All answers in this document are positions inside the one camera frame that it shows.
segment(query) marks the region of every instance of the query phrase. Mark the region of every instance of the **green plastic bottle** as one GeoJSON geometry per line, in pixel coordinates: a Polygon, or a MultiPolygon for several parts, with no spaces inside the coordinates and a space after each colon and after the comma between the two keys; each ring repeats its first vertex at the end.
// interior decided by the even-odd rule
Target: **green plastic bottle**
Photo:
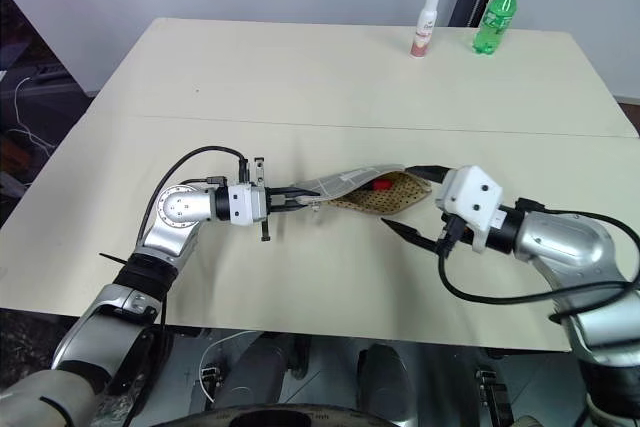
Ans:
{"type": "Polygon", "coordinates": [[[492,0],[482,18],[480,30],[473,39],[478,54],[493,54],[516,13],[516,0],[492,0]]]}

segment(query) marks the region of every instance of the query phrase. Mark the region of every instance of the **bottle label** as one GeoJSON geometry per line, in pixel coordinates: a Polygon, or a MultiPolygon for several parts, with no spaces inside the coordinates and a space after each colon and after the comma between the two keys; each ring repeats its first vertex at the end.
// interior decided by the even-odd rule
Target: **bottle label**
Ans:
{"type": "Polygon", "coordinates": [[[493,27],[494,29],[506,29],[509,27],[511,23],[511,19],[513,19],[513,15],[507,16],[497,16],[493,12],[487,12],[484,16],[482,22],[489,27],[493,27]]]}

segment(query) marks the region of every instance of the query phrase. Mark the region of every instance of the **gray floor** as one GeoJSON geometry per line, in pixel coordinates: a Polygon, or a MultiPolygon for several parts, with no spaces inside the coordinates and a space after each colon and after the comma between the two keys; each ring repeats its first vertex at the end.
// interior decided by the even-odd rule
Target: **gray floor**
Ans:
{"type": "MultiPolygon", "coordinates": [[[[188,415],[202,405],[197,383],[200,358],[208,345],[234,331],[211,331],[207,336],[178,338],[156,389],[144,412],[132,425],[146,426],[188,415]]],[[[257,334],[239,337],[214,348],[217,355],[237,359],[257,334]]],[[[358,354],[374,340],[345,337],[313,337],[309,372],[303,380],[286,375],[281,403],[330,404],[355,408],[358,354]]],[[[516,418],[536,417],[544,426],[570,426],[580,413],[584,387],[575,359],[568,354],[512,355],[489,358],[471,347],[385,342],[401,355],[416,390],[420,425],[490,426],[480,405],[475,370],[495,369],[506,383],[516,418]]],[[[119,425],[118,419],[101,426],[119,425]]]]}

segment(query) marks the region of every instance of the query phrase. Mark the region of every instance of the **red object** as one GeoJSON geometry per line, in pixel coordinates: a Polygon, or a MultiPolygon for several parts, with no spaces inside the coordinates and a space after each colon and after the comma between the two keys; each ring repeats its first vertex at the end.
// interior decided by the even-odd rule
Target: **red object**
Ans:
{"type": "Polygon", "coordinates": [[[372,190],[390,190],[393,182],[389,179],[376,179],[373,181],[372,190]]]}

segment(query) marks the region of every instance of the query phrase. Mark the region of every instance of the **gray fabric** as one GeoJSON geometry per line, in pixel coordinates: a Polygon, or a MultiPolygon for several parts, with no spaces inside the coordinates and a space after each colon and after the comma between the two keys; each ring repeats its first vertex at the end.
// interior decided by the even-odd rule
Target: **gray fabric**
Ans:
{"type": "Polygon", "coordinates": [[[388,174],[389,172],[404,172],[404,169],[404,165],[401,164],[374,165],[372,167],[347,170],[338,174],[320,177],[319,179],[299,182],[294,184],[294,187],[318,192],[320,195],[317,197],[301,196],[296,200],[300,204],[308,205],[314,202],[337,199],[381,175],[388,174]]]}

